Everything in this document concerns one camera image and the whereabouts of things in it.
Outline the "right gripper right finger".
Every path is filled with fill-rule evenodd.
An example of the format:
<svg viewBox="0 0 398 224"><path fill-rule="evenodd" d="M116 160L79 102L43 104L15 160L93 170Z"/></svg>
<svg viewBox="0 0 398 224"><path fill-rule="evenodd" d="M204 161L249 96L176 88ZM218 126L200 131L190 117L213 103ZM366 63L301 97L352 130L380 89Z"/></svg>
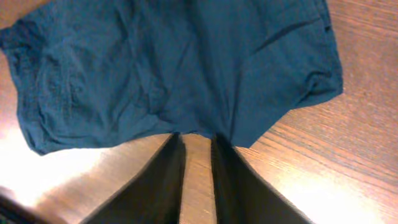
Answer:
<svg viewBox="0 0 398 224"><path fill-rule="evenodd" d="M222 224L312 221L256 173L222 135L211 140L216 218Z"/></svg>

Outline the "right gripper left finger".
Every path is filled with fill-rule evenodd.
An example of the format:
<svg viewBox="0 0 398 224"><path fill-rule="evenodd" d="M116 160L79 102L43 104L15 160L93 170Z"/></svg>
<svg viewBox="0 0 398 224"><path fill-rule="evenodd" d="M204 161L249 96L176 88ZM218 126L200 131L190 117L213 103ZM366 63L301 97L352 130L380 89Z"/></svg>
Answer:
<svg viewBox="0 0 398 224"><path fill-rule="evenodd" d="M171 135L146 166L83 222L89 224L178 223L186 147Z"/></svg>

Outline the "navy blue shorts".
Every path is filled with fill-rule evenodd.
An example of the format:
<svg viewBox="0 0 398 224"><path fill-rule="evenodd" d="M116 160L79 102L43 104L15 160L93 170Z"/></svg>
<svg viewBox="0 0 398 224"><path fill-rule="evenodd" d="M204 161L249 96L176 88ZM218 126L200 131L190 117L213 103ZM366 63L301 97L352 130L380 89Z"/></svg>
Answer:
<svg viewBox="0 0 398 224"><path fill-rule="evenodd" d="M163 133L250 147L343 91L325 1L52 1L1 31L41 154Z"/></svg>

